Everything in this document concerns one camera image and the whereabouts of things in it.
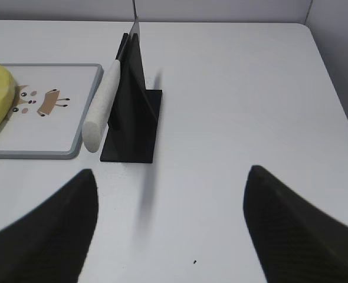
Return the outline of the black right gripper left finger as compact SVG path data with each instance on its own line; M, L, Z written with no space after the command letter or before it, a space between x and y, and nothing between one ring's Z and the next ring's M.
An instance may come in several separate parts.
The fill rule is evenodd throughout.
M84 169L0 230L0 282L77 282L98 212L96 180Z

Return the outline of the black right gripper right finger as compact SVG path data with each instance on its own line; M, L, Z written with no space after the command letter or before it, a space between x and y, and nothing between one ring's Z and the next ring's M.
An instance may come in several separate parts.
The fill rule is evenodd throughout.
M267 282L348 282L348 226L251 167L243 213Z

